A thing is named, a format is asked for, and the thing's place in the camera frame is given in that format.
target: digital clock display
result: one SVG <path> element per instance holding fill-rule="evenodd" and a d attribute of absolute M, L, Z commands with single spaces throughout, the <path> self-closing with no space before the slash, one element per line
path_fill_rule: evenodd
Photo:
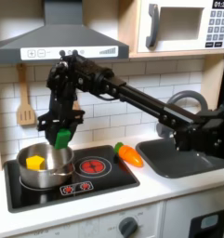
<path fill-rule="evenodd" d="M 224 9 L 224 0 L 214 0 L 213 9 Z"/>

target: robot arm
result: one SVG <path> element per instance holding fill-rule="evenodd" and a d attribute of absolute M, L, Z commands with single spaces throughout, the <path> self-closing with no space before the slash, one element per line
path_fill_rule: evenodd
<path fill-rule="evenodd" d="M 158 118 L 161 124 L 175 131 L 178 151 L 195 150 L 224 158 L 224 105 L 216 111 L 192 114 L 128 86 L 111 69 L 99 67 L 77 51 L 61 57 L 60 63 L 50 71 L 47 87 L 51 89 L 49 112 L 38 118 L 38 129 L 45 130 L 51 145 L 55 145 L 61 129 L 69 129 L 72 139 L 77 126 L 83 123 L 85 112 L 72 109 L 77 100 L 76 89 L 80 89 L 100 99 L 126 101 Z"/>

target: hood vent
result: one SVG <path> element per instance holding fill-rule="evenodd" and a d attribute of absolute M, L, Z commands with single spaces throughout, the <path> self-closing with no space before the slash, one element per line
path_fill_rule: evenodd
<path fill-rule="evenodd" d="M 82 0 L 44 0 L 45 26 L 0 42 L 0 63 L 53 62 L 78 50 L 91 59 L 127 59 L 129 47 L 83 25 Z"/>

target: cooking pot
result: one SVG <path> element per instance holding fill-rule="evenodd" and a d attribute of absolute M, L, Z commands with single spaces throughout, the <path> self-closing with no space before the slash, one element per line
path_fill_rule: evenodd
<path fill-rule="evenodd" d="M 35 155 L 45 158 L 45 170 L 31 170 L 26 167 L 26 159 Z M 17 161 L 21 181 L 31 188 L 48 189 L 64 183 L 74 171 L 72 149 L 56 150 L 46 143 L 39 143 L 22 149 Z"/>

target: faucet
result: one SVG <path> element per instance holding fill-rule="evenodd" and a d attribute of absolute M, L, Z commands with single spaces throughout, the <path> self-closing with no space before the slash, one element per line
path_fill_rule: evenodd
<path fill-rule="evenodd" d="M 207 102 L 206 102 L 204 96 L 201 95 L 200 93 L 197 93 L 195 91 L 190 91 L 190 90 L 178 92 L 177 94 L 172 96 L 168 100 L 167 103 L 168 104 L 174 104 L 178 100 L 185 99 L 185 98 L 196 99 L 197 101 L 199 101 L 199 103 L 201 105 L 201 111 L 208 110 L 208 105 L 207 105 Z M 170 134 L 173 132 L 172 129 L 170 129 L 169 127 L 164 126 L 160 123 L 157 124 L 156 130 L 157 130 L 157 133 L 158 133 L 159 137 L 165 138 L 165 139 L 168 139 L 170 137 Z"/>

